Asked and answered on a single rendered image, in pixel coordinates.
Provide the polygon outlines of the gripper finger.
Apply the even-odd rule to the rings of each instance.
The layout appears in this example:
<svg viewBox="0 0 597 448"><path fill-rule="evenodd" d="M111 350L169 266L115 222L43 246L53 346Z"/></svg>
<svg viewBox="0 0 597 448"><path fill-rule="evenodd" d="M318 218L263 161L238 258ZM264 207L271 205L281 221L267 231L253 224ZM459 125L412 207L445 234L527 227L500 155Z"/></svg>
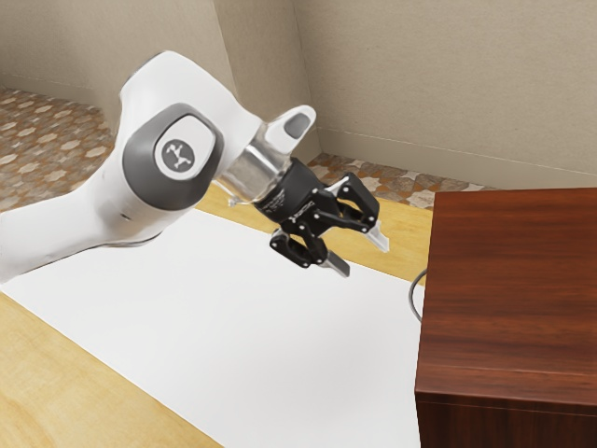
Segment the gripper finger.
<svg viewBox="0 0 597 448"><path fill-rule="evenodd" d="M316 236L306 222L299 222L294 229L281 227L273 232L270 247L299 267L312 265L331 269L340 276L350 276L349 264L327 248L324 240Z"/></svg>
<svg viewBox="0 0 597 448"><path fill-rule="evenodd" d="M320 220L331 227L364 234L381 252L389 251L389 239L379 221L380 203L354 173L321 190L326 205L320 208Z"/></svg>

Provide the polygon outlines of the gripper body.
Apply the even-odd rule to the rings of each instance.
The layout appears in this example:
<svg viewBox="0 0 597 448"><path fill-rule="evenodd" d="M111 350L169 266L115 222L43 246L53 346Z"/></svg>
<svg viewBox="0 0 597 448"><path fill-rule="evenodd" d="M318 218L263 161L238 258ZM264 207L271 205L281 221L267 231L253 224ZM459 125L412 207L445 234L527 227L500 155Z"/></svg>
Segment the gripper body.
<svg viewBox="0 0 597 448"><path fill-rule="evenodd" d="M320 237L331 225L312 215L318 211L333 214L334 196L311 169L292 158L280 182L254 207L285 233L299 235L299 225L303 224Z"/></svg>

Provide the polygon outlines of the dark brown wooden drawer cabinet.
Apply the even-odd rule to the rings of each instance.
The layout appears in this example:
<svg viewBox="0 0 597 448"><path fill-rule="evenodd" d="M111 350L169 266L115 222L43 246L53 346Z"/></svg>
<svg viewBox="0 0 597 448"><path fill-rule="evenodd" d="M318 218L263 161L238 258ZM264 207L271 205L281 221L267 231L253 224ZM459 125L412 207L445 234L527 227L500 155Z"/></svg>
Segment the dark brown wooden drawer cabinet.
<svg viewBox="0 0 597 448"><path fill-rule="evenodd" d="M597 448L597 188L440 192L421 448Z"/></svg>

